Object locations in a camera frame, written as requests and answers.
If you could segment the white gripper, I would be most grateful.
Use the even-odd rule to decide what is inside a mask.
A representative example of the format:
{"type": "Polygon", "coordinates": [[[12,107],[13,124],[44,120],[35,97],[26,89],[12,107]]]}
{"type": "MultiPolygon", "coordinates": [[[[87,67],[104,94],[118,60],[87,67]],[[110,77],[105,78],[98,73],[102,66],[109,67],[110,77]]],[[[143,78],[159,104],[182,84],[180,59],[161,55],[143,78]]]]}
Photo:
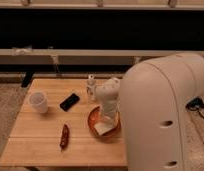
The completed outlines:
{"type": "Polygon", "coordinates": [[[100,116],[104,123],[112,126],[117,125],[117,101],[107,100],[100,105],[100,116]]]}

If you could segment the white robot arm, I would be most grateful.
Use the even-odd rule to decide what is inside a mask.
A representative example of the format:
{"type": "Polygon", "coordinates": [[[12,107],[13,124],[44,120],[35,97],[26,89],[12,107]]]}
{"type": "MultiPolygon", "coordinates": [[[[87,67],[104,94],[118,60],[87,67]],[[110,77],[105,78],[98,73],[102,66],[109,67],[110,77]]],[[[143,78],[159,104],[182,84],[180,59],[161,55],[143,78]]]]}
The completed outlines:
{"type": "Polygon", "coordinates": [[[129,171],[188,171],[185,113],[204,92],[204,57],[145,60],[96,88],[101,114],[120,116],[129,171]]]}

